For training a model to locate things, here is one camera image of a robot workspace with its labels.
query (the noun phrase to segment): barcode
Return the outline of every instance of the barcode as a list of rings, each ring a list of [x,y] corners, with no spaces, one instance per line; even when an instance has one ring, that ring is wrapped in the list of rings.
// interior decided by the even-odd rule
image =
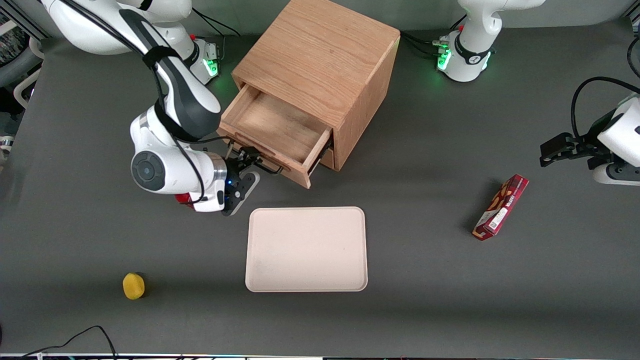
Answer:
[[[502,222],[504,215],[507,215],[506,208],[502,208],[500,209],[500,211],[498,211],[493,220],[489,223],[489,228],[491,228],[491,230],[496,230],[496,228],[498,228],[498,225],[500,225],[500,223]]]

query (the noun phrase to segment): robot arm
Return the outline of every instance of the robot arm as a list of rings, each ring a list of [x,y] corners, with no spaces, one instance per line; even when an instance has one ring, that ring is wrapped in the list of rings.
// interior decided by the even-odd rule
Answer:
[[[587,83],[585,81],[576,93]],[[640,186],[640,98],[632,94],[618,106],[596,120],[584,135],[561,133],[540,146],[540,166],[557,161],[589,157],[587,164],[593,178],[603,184]],[[572,112],[575,110],[574,95]]]
[[[118,3],[140,9],[152,24],[186,19],[191,13],[191,0],[118,0]]]
[[[259,154],[241,149],[236,159],[194,151],[188,145],[214,132],[220,104],[179,58],[149,21],[114,0],[44,0],[63,34],[77,47],[91,51],[96,42],[110,41],[142,55],[154,71],[159,98],[130,127],[135,155],[134,180],[142,189],[180,195],[196,211],[232,215],[259,181],[246,168]],[[168,85],[161,93],[160,77]]]
[[[458,0],[467,12],[463,31],[455,29],[437,42],[444,45],[437,69],[451,79],[472,81],[486,68],[493,42],[502,30],[498,12],[524,10],[542,5],[545,0]]]

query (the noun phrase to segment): red button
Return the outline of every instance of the red button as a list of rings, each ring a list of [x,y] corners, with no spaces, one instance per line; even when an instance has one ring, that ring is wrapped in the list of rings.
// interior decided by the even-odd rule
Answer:
[[[193,204],[189,204],[191,202],[191,196],[189,195],[189,193],[178,193],[175,194],[174,197],[179,203],[189,206],[191,209],[193,209]]]

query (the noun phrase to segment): yellow sponge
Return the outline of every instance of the yellow sponge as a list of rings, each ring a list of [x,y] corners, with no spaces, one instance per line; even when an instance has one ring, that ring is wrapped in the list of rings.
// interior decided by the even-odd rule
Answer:
[[[130,272],[122,280],[122,289],[127,299],[139,299],[145,293],[145,281],[142,276]]]

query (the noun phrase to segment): red box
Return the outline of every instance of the red box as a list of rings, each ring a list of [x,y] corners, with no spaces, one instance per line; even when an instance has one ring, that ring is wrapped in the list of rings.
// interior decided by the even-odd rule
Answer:
[[[495,194],[493,200],[491,200],[491,205],[484,212],[471,233],[481,241],[496,235],[502,228],[504,220],[511,213],[513,206],[518,202],[527,184],[529,184],[529,180],[518,174],[502,184],[500,191]]]

